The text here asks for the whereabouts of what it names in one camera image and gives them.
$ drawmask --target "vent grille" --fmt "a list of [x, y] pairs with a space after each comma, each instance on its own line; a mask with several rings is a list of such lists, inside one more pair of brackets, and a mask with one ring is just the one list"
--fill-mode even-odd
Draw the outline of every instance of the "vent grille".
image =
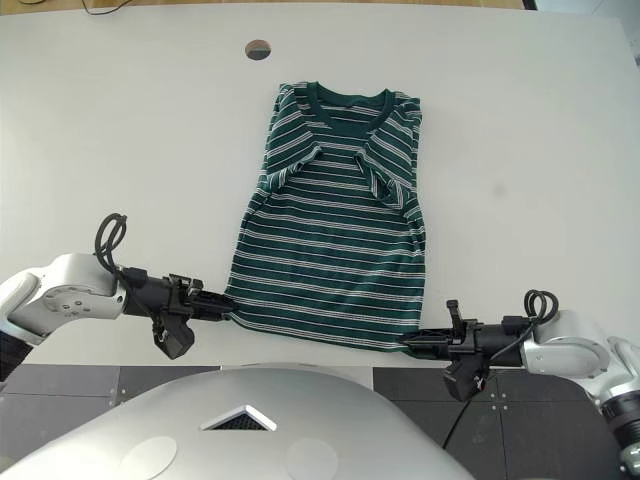
[[266, 428], [248, 414], [243, 413], [213, 427], [211, 430], [266, 430]]

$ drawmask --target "v-neck collar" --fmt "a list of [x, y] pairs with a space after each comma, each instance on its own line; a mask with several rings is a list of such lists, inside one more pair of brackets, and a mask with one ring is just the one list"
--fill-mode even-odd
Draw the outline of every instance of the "v-neck collar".
[[[392, 112], [395, 103], [394, 93], [387, 89], [373, 97], [365, 97], [363, 95], [342, 95], [323, 87], [318, 82], [309, 82], [307, 84], [306, 93], [311, 111], [318, 120], [327, 124], [327, 126], [334, 130], [335, 133], [355, 135], [363, 139], [366, 139], [371, 131], [377, 129], [384, 123]], [[369, 123], [360, 124], [352, 122], [350, 124], [349, 122], [341, 122], [332, 118], [327, 111], [322, 108], [322, 105], [320, 105], [320, 99], [342, 107], [352, 107], [357, 102], [366, 102], [371, 105], [382, 106], [382, 111], [380, 112], [380, 115], [375, 117]]]

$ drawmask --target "black cable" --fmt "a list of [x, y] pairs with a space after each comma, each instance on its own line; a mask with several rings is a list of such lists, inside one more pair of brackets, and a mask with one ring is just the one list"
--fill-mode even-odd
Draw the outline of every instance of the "black cable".
[[[551, 301], [551, 310], [549, 311], [549, 313], [547, 313], [547, 298]], [[536, 311], [536, 300], [540, 300], [539, 311]], [[524, 331], [524, 333], [520, 335], [516, 340], [511, 342], [503, 349], [498, 350], [496, 353], [494, 353], [489, 359], [489, 365], [491, 365], [499, 356], [510, 352], [512, 349], [524, 343], [524, 341], [529, 338], [529, 335], [531, 335], [531, 332], [533, 332], [533, 329], [538, 325], [543, 325], [553, 317], [555, 317], [558, 313], [558, 307], [558, 297], [556, 297], [553, 293], [547, 292], [546, 290], [529, 290], [524, 295], [524, 310], [531, 320], [531, 323]]]
[[82, 1], [82, 6], [84, 7], [84, 11], [87, 12], [89, 15], [109, 15], [110, 13], [117, 12], [125, 5], [128, 5], [129, 3], [133, 2], [133, 0], [125, 0], [120, 5], [112, 8], [111, 10], [105, 10], [104, 12], [92, 12], [91, 10], [89, 10], [89, 8], [87, 8], [86, 2], [84, 0], [81, 0], [81, 1]]
[[[107, 228], [113, 223], [109, 236], [104, 240], [105, 232]], [[120, 245], [120, 242], [124, 239], [127, 233], [127, 216], [120, 215], [119, 213], [112, 213], [107, 215], [98, 227], [96, 232], [96, 238], [93, 242], [94, 252], [93, 254], [98, 259], [98, 263], [109, 273], [111, 273], [116, 281], [122, 285], [127, 292], [129, 299], [136, 302], [136, 304], [142, 309], [142, 311], [150, 318], [154, 318], [154, 315], [147, 308], [147, 306], [141, 302], [136, 296], [135, 292], [129, 285], [127, 279], [122, 275], [122, 272], [118, 268], [115, 260], [113, 259], [113, 251]]]
[[449, 433], [447, 433], [447, 436], [445, 437], [444, 442], [442, 442], [442, 449], [443, 450], [446, 450], [447, 447], [449, 446], [449, 442], [451, 441], [451, 437], [453, 436], [453, 432], [456, 431], [456, 427], [458, 426], [458, 423], [460, 423], [460, 420], [462, 419], [462, 416], [464, 415], [464, 412], [467, 410], [467, 408], [469, 408], [469, 405], [471, 405], [471, 400], [472, 399], [473, 398], [470, 398], [469, 400], [464, 402], [464, 405], [462, 406], [462, 408], [458, 412], [458, 416], [453, 421], [453, 424], [451, 425], [451, 428], [449, 428]]
[[[502, 375], [506, 371], [507, 370], [494, 371], [493, 374], [490, 375], [489, 378], [487, 378], [487, 384], [491, 380], [496, 378], [498, 375]], [[451, 441], [451, 437], [453, 436], [453, 432], [456, 431], [456, 428], [458, 427], [458, 424], [460, 423], [460, 420], [462, 420], [462, 416], [464, 415], [464, 412], [467, 411], [467, 408], [469, 407], [469, 404], [471, 403], [471, 400], [473, 400], [473, 398], [470, 398], [469, 400], [467, 400], [465, 402], [465, 404], [462, 406], [462, 408], [458, 412], [458, 416], [456, 417], [456, 419], [453, 421], [453, 424], [449, 428], [449, 433], [447, 433], [447, 436], [445, 437], [444, 442], [442, 442], [442, 449], [443, 450], [446, 450], [447, 447], [449, 446], [449, 442]]]
[[[35, 2], [25, 2], [24, 0], [18, 0], [18, 2], [21, 3], [22, 5], [40, 5], [41, 3], [44, 3], [46, 1], [47, 0], [36, 0]], [[111, 10], [105, 10], [103, 12], [92, 12], [91, 10], [89, 10], [89, 7], [87, 7], [87, 3], [85, 2], [85, 0], [81, 0], [81, 1], [82, 1], [82, 7], [84, 8], [84, 11], [87, 12], [89, 15], [109, 15], [110, 13], [117, 12], [125, 5], [128, 5], [129, 3], [133, 2], [133, 0], [125, 0], [120, 5], [117, 5]]]

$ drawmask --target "t-shirt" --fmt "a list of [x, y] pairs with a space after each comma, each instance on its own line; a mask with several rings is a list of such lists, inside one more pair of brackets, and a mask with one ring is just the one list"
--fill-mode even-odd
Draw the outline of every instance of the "t-shirt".
[[405, 350], [418, 329], [425, 231], [416, 196], [420, 101], [384, 90], [280, 88], [226, 295], [243, 327]]

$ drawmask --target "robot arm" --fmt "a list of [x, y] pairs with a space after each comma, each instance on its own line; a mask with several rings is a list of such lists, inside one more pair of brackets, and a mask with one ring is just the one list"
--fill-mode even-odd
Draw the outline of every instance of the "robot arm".
[[[548, 293], [531, 292], [525, 305]], [[554, 302], [556, 308], [543, 322], [529, 310], [528, 317], [505, 316], [499, 325], [484, 325], [461, 319], [457, 301], [450, 300], [453, 328], [421, 330], [405, 344], [418, 358], [453, 361], [443, 377], [449, 393], [460, 401], [469, 401], [484, 388], [492, 366], [523, 366], [533, 374], [576, 383], [616, 437], [625, 470], [640, 476], [640, 348], [607, 337], [588, 317], [558, 311], [557, 299]]]
[[[106, 227], [116, 222], [107, 241]], [[121, 268], [113, 249], [126, 231], [126, 217], [109, 215], [96, 236], [95, 254], [61, 255], [51, 265], [20, 272], [0, 284], [0, 382], [53, 331], [80, 318], [114, 319], [121, 313], [152, 319], [155, 344], [169, 358], [194, 343], [190, 318], [220, 320], [235, 308], [202, 281], [180, 275], [153, 278], [146, 270]]]

